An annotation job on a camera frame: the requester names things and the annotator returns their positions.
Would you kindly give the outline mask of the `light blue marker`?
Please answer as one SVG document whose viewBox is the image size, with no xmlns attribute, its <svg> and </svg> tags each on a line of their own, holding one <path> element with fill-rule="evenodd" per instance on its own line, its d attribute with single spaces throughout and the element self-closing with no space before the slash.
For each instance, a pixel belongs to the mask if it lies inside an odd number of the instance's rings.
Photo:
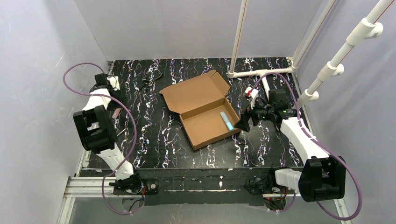
<svg viewBox="0 0 396 224">
<path fill-rule="evenodd" d="M 220 116 L 222 118 L 222 120 L 224 121 L 226 127 L 228 128 L 229 131 L 233 131 L 234 127 L 232 125 L 232 123 L 230 122 L 229 118 L 227 117 L 225 112 L 220 112 Z"/>
</svg>

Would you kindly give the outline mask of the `orange pink marker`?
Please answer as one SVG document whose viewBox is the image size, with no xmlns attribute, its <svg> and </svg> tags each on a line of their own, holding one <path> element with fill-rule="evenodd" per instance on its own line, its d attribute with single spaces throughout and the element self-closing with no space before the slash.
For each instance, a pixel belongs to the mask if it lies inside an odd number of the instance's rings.
<svg viewBox="0 0 396 224">
<path fill-rule="evenodd" d="M 118 118 L 118 116 L 119 116 L 119 114 L 120 114 L 121 112 L 122 112 L 122 109 L 121 109 L 121 108 L 115 109 L 114 112 L 113 112 L 113 114 L 112 114 L 112 118 L 113 118 L 113 119 Z"/>
</svg>

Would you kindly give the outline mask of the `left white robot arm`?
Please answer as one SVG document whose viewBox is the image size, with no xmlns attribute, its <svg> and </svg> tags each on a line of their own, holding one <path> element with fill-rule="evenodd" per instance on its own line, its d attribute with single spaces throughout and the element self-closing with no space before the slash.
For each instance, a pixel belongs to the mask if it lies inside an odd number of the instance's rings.
<svg viewBox="0 0 396 224">
<path fill-rule="evenodd" d="M 141 178 L 118 148 L 118 137 L 109 114 L 121 108 L 118 77 L 101 73 L 94 78 L 96 84 L 90 89 L 86 106 L 73 114 L 80 141 L 86 151 L 100 157 L 115 172 L 116 182 L 111 186 L 129 193 L 138 191 L 142 188 Z"/>
</svg>

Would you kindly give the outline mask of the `brown cardboard box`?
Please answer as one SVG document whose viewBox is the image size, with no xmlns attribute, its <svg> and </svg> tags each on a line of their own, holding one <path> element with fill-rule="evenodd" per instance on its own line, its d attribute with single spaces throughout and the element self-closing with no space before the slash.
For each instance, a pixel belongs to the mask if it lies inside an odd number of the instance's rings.
<svg viewBox="0 0 396 224">
<path fill-rule="evenodd" d="M 233 127 L 240 119 L 226 98 L 229 89 L 225 79 L 211 70 L 160 90 L 168 109 L 179 114 L 193 150 L 241 132 L 229 131 L 220 116 L 225 112 Z"/>
</svg>

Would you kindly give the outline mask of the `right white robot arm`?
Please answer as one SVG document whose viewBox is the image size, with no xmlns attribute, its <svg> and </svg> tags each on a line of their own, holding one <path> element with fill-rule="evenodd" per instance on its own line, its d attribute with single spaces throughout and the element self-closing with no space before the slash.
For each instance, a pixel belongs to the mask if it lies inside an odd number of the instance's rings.
<svg viewBox="0 0 396 224">
<path fill-rule="evenodd" d="M 256 189 L 285 187 L 299 193 L 306 202 L 340 199 L 345 195 L 346 168 L 334 156 L 313 142 L 314 137 L 299 119 L 296 109 L 289 107 L 286 91 L 270 90 L 269 101 L 258 97 L 258 90 L 248 87 L 245 96 L 249 105 L 235 127 L 249 132 L 260 121 L 271 121 L 300 155 L 302 171 L 286 167 L 271 168 L 263 181 L 248 184 Z"/>
</svg>

